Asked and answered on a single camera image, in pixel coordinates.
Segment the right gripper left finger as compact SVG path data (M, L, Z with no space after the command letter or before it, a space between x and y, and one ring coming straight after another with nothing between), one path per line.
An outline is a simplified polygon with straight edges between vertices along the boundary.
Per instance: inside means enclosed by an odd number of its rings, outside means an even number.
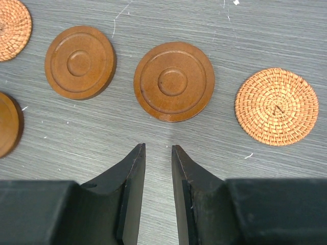
M146 168L138 144L110 169L76 185L74 244L137 244Z

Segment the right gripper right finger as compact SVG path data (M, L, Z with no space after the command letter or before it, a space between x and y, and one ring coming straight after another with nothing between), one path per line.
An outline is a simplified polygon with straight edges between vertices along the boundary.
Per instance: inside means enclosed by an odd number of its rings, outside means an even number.
M172 179L179 244L242 244L226 183L172 146Z

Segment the woven rattan coaster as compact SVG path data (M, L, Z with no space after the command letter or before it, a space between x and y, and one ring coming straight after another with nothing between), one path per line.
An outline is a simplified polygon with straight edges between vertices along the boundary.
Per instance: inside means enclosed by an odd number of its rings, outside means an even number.
M21 1L1 1L1 61L15 58L27 45L32 18Z
M253 139L285 146L304 139L314 128L318 97L301 76L274 67L250 76L239 88L235 115Z

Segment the brown wooden coaster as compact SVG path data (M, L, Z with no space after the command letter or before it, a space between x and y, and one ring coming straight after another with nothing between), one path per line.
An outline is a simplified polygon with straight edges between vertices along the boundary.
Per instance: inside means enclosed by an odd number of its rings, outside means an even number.
M1 158L18 145L24 130L24 115L19 103L1 91Z
M143 56L133 86L147 113L174 123L196 116L208 105L214 93L215 73L199 48L185 42L168 42Z
M101 31L75 26L53 40L45 56L44 69L56 93L72 100L86 100L107 88L116 65L115 50Z

